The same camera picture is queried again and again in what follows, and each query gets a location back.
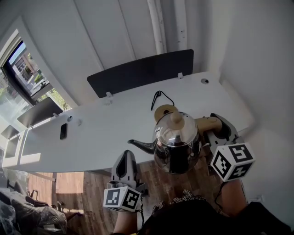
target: smartphone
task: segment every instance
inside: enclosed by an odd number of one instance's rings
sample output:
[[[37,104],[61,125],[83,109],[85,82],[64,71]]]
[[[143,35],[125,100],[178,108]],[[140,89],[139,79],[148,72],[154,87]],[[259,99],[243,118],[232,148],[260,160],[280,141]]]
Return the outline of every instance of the smartphone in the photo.
[[[66,138],[67,132],[68,132],[68,124],[65,123],[61,126],[61,129],[60,129],[60,139],[61,140]]]

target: kettle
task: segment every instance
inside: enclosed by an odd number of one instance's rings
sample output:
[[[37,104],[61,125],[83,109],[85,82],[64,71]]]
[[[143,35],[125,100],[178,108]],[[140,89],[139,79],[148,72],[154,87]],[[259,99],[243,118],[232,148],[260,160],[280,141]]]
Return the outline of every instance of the kettle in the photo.
[[[184,112],[174,111],[163,115],[156,123],[153,143],[129,140],[146,153],[154,154],[154,160],[164,171],[182,174],[198,161],[201,137],[195,120]]]

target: white desk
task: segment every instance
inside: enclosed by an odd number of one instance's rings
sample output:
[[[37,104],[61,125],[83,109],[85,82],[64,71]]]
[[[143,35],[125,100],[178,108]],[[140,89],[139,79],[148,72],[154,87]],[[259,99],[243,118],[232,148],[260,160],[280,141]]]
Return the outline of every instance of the white desk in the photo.
[[[201,79],[208,79],[208,84]],[[183,79],[169,79],[117,93],[111,105],[98,99],[88,105],[62,113],[59,117],[29,129],[23,139],[23,151],[17,165],[9,168],[34,172],[74,172],[111,168],[126,149],[134,152],[136,162],[153,160],[153,155],[127,143],[130,139],[151,142],[155,126],[154,112],[170,101],[161,96],[150,111],[153,96],[161,90],[175,106],[194,118],[217,113],[243,130],[249,124],[218,80],[210,73],[197,73]],[[60,140],[60,127],[68,123],[67,138]]]

